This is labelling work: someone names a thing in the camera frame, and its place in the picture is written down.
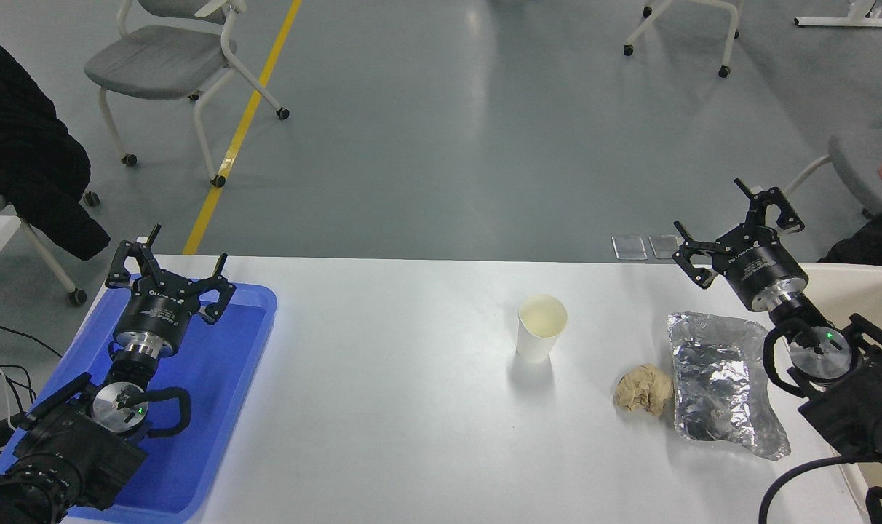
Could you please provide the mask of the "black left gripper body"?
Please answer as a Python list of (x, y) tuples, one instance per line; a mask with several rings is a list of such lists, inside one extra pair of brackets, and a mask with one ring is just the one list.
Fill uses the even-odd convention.
[(128, 285), (130, 300), (119, 318), (119, 344), (130, 344), (144, 335), (157, 336), (165, 344), (180, 344), (194, 314), (178, 292), (191, 279), (166, 283), (159, 290), (150, 285)]

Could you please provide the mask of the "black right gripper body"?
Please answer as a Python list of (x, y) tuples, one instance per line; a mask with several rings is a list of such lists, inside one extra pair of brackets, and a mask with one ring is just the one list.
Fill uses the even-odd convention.
[(748, 311), (771, 311), (780, 296), (799, 293), (809, 282), (774, 232), (760, 231), (754, 236), (732, 231), (718, 241), (727, 248), (718, 272)]

